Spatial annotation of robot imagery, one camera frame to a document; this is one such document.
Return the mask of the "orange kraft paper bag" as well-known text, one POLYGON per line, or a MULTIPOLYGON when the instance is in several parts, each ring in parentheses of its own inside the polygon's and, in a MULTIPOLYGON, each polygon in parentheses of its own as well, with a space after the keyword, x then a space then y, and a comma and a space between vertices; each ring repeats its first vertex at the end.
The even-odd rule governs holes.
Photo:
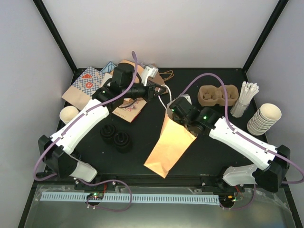
POLYGON ((184 126, 174 122, 165 111, 160 137, 144 166, 162 178, 166 178, 169 171, 180 157, 196 140, 184 126))

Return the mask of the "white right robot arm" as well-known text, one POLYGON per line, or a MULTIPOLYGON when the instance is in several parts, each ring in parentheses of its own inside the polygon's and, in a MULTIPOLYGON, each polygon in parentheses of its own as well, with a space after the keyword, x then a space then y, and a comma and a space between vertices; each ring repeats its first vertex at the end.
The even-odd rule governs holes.
POLYGON ((205 134, 220 141, 249 159, 252 164, 228 167, 216 179, 220 191, 232 186, 256 184, 269 191, 277 192, 289 170, 290 149, 284 145, 275 147, 229 125, 225 117, 209 107, 201 110, 185 97, 179 97, 168 105, 175 122, 183 125, 193 135, 205 134))

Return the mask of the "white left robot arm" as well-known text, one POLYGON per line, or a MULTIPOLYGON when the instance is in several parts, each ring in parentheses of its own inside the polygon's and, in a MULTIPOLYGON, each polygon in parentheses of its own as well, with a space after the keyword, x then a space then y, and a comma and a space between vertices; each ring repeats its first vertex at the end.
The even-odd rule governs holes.
POLYGON ((57 175, 60 178, 81 179, 92 190, 101 186, 102 178, 97 175, 97 170, 72 153, 91 129, 121 106, 125 99, 142 98, 148 102, 166 91, 165 86, 152 81, 158 68, 147 65, 139 73, 137 67, 119 63, 112 75, 92 94, 82 111, 50 137, 43 135, 39 138, 40 158, 37 163, 44 162, 53 171, 49 178, 57 175))

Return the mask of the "dark brown paper bag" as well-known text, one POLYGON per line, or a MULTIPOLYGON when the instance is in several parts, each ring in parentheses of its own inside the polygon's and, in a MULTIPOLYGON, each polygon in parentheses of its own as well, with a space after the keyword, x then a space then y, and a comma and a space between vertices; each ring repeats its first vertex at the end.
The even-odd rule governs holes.
POLYGON ((165 84, 166 81, 170 80, 171 78, 174 77, 174 72, 173 70, 168 70, 165 72, 157 72, 155 78, 150 79, 151 82, 154 82, 159 85, 165 84))

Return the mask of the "cream cakes printed paper bag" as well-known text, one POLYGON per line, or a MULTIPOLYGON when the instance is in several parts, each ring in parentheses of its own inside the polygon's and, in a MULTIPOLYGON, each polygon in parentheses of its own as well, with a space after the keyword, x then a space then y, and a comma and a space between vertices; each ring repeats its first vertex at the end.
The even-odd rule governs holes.
POLYGON ((147 102, 142 98, 137 98, 136 100, 127 98, 124 99, 122 105, 113 111, 113 114, 131 123, 146 104, 147 102))

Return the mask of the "folded orange paper bag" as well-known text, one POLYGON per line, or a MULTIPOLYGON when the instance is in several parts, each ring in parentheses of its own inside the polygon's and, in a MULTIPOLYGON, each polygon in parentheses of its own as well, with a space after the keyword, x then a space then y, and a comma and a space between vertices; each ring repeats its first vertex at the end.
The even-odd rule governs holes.
POLYGON ((125 60, 125 59, 124 59, 124 60, 121 60, 121 61, 119 62, 119 64, 122 64, 122 63, 131 65, 131 66, 133 66, 133 68, 135 68, 135 63, 132 62, 132 61, 129 61, 129 60, 125 60))

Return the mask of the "cardboard cup carrier stack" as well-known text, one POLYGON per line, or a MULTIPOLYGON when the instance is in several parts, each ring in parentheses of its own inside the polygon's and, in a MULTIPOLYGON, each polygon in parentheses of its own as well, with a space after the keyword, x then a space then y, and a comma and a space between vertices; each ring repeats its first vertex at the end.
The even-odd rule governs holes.
MULTIPOLYGON (((238 89, 234 85, 225 85, 228 106, 233 106, 239 98, 238 89)), ((198 92, 198 102, 201 106, 225 105, 225 94, 223 86, 215 87, 212 85, 203 85, 198 92)))

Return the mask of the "light blue paper bag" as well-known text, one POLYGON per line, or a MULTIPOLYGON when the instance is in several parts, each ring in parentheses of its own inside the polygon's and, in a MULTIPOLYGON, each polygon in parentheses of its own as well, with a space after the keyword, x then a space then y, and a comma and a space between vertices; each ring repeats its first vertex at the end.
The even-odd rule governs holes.
POLYGON ((116 65, 112 61, 110 61, 107 63, 107 65, 103 69, 100 70, 100 73, 102 73, 102 74, 111 73, 115 67, 116 67, 116 65))

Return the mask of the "blue checkered paper bag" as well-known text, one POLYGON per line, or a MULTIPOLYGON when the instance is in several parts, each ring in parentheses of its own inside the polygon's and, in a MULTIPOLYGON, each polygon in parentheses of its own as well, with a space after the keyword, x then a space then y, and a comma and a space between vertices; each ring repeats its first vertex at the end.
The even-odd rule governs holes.
POLYGON ((90 66, 64 92, 62 98, 78 110, 82 110, 91 100, 93 93, 105 82, 105 76, 112 73, 106 69, 98 71, 90 66))

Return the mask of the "cup of white straws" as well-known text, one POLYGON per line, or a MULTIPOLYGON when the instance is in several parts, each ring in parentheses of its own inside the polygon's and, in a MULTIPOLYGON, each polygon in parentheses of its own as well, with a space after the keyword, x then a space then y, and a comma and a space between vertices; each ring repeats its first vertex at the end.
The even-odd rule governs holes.
POLYGON ((259 92, 257 83, 249 83, 244 81, 242 83, 239 98, 232 107, 230 113, 235 118, 240 118, 248 108, 253 97, 259 92))

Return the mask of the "left stack of paper cups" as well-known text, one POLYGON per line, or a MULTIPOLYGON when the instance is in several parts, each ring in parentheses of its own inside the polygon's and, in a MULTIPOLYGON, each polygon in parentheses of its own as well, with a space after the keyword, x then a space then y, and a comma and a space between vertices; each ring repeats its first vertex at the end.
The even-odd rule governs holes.
POLYGON ((66 106, 60 111, 59 118, 64 124, 68 124, 78 113, 79 111, 76 107, 66 106))

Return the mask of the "stack of paper cups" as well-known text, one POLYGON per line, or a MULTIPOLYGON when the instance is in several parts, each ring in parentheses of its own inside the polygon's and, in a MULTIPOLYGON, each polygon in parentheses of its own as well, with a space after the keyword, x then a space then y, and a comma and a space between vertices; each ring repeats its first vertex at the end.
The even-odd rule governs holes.
POLYGON ((59 118, 64 124, 68 124, 78 113, 79 111, 76 107, 66 106, 60 111, 59 118))
POLYGON ((266 133, 280 118, 281 110, 271 103, 265 103, 256 111, 247 123, 250 134, 259 136, 266 133))

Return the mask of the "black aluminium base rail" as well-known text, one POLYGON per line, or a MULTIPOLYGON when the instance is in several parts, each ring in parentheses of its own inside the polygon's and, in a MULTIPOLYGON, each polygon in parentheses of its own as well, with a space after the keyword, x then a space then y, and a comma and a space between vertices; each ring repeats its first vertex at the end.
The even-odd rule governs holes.
POLYGON ((96 179, 99 181, 116 179, 133 187, 187 187, 214 193, 243 193, 245 191, 243 186, 231 187, 219 176, 214 175, 170 175, 162 178, 148 174, 99 174, 96 179))

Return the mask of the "black frame post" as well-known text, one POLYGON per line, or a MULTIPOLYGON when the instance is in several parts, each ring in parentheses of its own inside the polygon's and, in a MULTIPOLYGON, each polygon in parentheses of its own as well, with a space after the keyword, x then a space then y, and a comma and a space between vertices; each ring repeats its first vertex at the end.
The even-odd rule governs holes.
POLYGON ((43 21, 45 22, 48 30, 50 31, 51 35, 53 36, 57 46, 59 47, 62 55, 64 56, 66 62, 68 63, 70 69, 72 70, 73 73, 77 71, 77 67, 57 29, 55 26, 51 15, 49 14, 44 2, 42 0, 33 0, 33 3, 35 4, 37 10, 39 11, 43 21))
POLYGON ((271 13, 266 25, 264 26, 261 34, 259 35, 253 49, 251 50, 245 64, 242 67, 242 71, 247 73, 250 67, 252 66, 254 60, 256 59, 259 51, 261 50, 262 46, 264 45, 266 39, 268 38, 269 34, 271 33, 273 27, 275 26, 276 22, 278 21, 279 17, 281 16, 283 10, 285 9, 286 5, 288 4, 289 0, 279 0, 271 13))

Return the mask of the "right black frame post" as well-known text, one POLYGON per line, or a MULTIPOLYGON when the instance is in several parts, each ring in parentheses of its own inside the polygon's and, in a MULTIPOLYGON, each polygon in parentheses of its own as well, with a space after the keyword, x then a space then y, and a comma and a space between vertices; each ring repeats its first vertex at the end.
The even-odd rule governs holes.
POLYGON ((264 45, 266 39, 268 38, 269 34, 271 33, 273 27, 275 26, 276 22, 278 21, 279 17, 281 16, 283 10, 285 9, 286 5, 288 4, 289 0, 279 0, 271 13, 266 25, 264 26, 261 34, 259 35, 253 49, 251 50, 245 64, 242 67, 242 71, 247 73, 250 67, 252 66, 254 60, 256 59, 259 51, 261 50, 262 46, 264 45))

